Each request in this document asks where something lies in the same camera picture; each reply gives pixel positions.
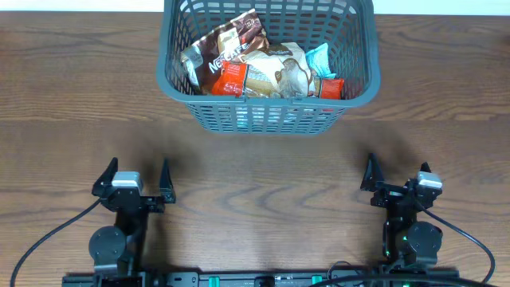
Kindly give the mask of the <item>beige brown snack bag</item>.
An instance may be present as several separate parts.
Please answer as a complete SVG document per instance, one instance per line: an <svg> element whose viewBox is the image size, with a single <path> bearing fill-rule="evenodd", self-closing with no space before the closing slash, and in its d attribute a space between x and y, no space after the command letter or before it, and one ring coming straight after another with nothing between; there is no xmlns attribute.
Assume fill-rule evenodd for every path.
<svg viewBox="0 0 510 287"><path fill-rule="evenodd" d="M288 99L308 96L312 73L295 42L256 49L241 57L247 64L242 96Z"/></svg>

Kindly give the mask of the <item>teal snack packet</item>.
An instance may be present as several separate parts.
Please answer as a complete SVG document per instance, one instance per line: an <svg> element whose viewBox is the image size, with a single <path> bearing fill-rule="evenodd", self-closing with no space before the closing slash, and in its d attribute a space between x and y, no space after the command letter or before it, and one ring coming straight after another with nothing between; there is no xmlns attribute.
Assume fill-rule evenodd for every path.
<svg viewBox="0 0 510 287"><path fill-rule="evenodd" d="M314 76L326 79L336 78L336 74L331 71L329 66L327 43L323 43L317 48L306 52L305 57L308 67Z"/></svg>

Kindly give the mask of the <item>orange pasta package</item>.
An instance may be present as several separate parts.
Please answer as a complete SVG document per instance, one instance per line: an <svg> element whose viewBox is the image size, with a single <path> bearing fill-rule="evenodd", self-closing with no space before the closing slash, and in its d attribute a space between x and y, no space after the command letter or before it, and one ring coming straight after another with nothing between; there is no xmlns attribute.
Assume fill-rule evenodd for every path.
<svg viewBox="0 0 510 287"><path fill-rule="evenodd" d="M246 75L247 64L226 62L221 76L213 85L212 94L236 96L236 98L244 97L241 94ZM339 100L343 86L344 79L326 79L312 76L312 83L309 86L309 93L306 97Z"/></svg>

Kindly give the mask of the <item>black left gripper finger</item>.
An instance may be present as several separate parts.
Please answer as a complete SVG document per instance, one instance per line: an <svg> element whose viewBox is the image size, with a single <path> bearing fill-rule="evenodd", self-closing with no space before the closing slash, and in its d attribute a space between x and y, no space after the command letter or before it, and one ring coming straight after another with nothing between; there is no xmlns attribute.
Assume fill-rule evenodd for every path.
<svg viewBox="0 0 510 287"><path fill-rule="evenodd" d="M159 192L163 197L163 201L165 203L175 203L176 201L175 189L171 181L168 159L165 159L163 161L163 167L159 180Z"/></svg>
<svg viewBox="0 0 510 287"><path fill-rule="evenodd" d="M105 171L92 186L92 195L104 197L112 189L112 180L118 171L118 159L113 157Z"/></svg>

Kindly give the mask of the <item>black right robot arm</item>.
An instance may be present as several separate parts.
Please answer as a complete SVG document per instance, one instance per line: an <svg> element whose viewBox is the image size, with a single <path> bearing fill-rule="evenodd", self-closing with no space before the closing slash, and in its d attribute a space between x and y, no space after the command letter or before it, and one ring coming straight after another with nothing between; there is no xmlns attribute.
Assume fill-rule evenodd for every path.
<svg viewBox="0 0 510 287"><path fill-rule="evenodd" d="M423 163L417 175L404 185L389 184L375 154L369 154L360 189L373 194L372 206L386 210L382 251L391 263L402 268L437 264L443 233L439 227L419 221L417 214L433 205L442 194L442 186L428 163Z"/></svg>

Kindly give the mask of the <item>white tissue multipack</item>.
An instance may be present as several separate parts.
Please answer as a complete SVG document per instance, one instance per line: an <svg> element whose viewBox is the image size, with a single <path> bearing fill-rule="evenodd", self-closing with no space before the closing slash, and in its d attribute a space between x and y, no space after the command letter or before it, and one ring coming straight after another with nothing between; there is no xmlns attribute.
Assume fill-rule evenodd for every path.
<svg viewBox="0 0 510 287"><path fill-rule="evenodd" d="M312 118L315 108L284 108L263 106L241 106L235 108L238 128L277 128L279 125L294 125L300 116Z"/></svg>

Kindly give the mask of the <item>brown Nescafe Gold pouch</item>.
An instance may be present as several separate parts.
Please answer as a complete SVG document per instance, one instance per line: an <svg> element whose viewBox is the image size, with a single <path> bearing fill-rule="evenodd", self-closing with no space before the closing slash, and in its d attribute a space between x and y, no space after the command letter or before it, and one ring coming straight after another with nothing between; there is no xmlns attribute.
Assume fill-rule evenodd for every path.
<svg viewBox="0 0 510 287"><path fill-rule="evenodd" d="M194 90L208 94L225 61L240 63L248 53L268 46L260 18L251 9L200 37L181 52L180 61Z"/></svg>

